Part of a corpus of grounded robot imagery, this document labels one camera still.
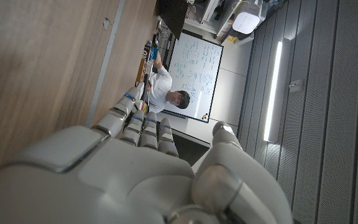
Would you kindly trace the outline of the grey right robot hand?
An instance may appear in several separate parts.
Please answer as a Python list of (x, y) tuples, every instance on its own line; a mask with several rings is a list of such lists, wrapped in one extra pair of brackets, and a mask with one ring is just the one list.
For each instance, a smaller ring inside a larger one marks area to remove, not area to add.
[(225, 122), (197, 169), (170, 121), (131, 88), (91, 128), (72, 126), (0, 166), (0, 223), (292, 223), (275, 178)]

